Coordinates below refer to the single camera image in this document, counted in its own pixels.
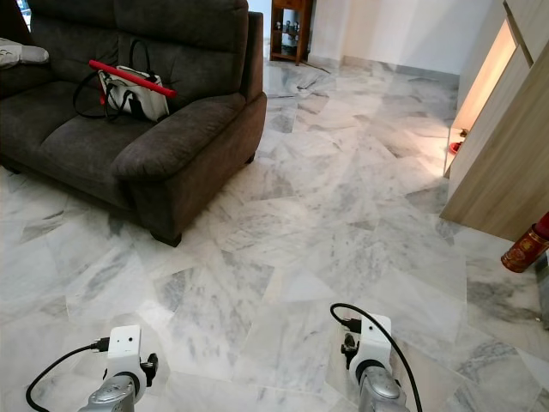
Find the red patterned can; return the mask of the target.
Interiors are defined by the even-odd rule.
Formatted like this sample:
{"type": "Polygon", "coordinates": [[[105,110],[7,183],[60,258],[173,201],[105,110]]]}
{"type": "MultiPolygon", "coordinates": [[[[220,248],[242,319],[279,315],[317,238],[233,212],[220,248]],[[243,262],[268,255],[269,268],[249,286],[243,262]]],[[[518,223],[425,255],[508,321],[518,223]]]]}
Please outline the red patterned can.
{"type": "Polygon", "coordinates": [[[546,250],[549,250],[549,212],[519,237],[501,257],[501,263],[507,270],[523,272],[536,263],[546,250]]]}

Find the dark grey fabric sofa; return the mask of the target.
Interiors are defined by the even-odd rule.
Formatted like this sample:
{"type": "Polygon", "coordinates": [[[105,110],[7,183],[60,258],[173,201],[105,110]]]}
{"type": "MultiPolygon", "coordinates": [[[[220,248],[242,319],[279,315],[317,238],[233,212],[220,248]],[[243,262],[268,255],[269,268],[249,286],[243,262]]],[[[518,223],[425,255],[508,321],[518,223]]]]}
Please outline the dark grey fabric sofa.
{"type": "Polygon", "coordinates": [[[0,75],[0,164],[129,217],[176,246],[254,160],[267,97],[262,13],[248,0],[27,0],[50,59],[0,75]],[[160,76],[160,121],[103,118],[91,60],[160,76]]]}

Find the white and black handbag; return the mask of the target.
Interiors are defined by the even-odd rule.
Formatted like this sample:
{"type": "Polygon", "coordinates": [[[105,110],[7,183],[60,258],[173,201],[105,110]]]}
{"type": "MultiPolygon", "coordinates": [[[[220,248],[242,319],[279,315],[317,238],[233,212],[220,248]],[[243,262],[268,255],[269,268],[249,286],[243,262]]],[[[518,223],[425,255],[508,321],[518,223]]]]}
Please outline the white and black handbag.
{"type": "MultiPolygon", "coordinates": [[[[157,83],[162,87],[165,86],[164,80],[153,71],[152,58],[149,51],[144,52],[146,69],[144,71],[135,70],[135,68],[124,65],[110,65],[117,67],[119,70],[130,72],[140,77],[144,77],[150,82],[157,83]]],[[[121,117],[122,114],[134,115],[134,117],[142,118],[153,122],[161,121],[162,118],[169,114],[168,100],[165,95],[153,93],[148,88],[135,85],[130,80],[125,80],[120,77],[115,77],[101,70],[94,70],[82,82],[79,83],[74,94],[72,94],[72,106],[77,111],[78,115],[91,120],[106,120],[113,121],[115,118],[121,117]],[[82,112],[77,106],[77,101],[80,99],[80,94],[87,89],[87,84],[91,80],[97,80],[99,83],[98,91],[100,96],[100,106],[103,109],[101,114],[87,114],[82,112]]]]}

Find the red stick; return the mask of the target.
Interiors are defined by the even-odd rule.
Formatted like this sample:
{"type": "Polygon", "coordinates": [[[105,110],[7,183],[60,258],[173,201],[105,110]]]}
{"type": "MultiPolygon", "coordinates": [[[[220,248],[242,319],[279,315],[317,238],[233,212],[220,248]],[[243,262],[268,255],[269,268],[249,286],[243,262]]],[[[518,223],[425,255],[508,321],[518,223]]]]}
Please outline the red stick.
{"type": "Polygon", "coordinates": [[[119,70],[117,67],[103,64],[101,62],[98,62],[98,60],[89,60],[89,62],[87,62],[87,65],[93,67],[94,70],[109,72],[109,74],[114,75],[115,77],[130,80],[130,82],[135,83],[135,85],[141,86],[143,88],[148,88],[149,90],[152,90],[153,93],[165,95],[166,98],[177,97],[177,93],[175,90],[162,87],[161,85],[157,85],[157,83],[146,80],[144,77],[130,74],[130,72],[126,72],[124,70],[119,70]]]}

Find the small dark wood cabinet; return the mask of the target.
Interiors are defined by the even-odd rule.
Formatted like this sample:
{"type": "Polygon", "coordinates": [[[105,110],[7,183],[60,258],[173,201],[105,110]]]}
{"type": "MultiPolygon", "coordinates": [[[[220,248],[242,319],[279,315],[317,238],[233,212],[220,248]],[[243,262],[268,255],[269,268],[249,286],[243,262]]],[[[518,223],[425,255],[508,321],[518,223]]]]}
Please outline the small dark wood cabinet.
{"type": "Polygon", "coordinates": [[[271,8],[269,57],[309,65],[315,0],[271,0],[271,8]]]}

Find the white patterned cushion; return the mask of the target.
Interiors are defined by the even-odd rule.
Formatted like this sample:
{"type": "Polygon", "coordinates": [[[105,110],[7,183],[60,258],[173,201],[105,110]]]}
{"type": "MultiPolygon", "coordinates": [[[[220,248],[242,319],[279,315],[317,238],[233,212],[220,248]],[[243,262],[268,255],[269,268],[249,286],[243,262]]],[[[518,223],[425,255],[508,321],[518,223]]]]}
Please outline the white patterned cushion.
{"type": "Polygon", "coordinates": [[[48,62],[50,54],[42,47],[0,39],[0,70],[8,70],[16,65],[44,65],[48,62]]]}

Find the light wood lit wall cabinet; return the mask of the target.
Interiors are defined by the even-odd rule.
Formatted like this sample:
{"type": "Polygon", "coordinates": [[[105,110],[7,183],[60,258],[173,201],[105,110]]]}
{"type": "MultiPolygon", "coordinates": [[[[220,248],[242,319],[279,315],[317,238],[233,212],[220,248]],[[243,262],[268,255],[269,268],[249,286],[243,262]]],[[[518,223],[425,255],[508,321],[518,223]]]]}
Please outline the light wood lit wall cabinet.
{"type": "Polygon", "coordinates": [[[549,212],[549,0],[491,0],[459,77],[443,219],[515,240],[549,212]]]}

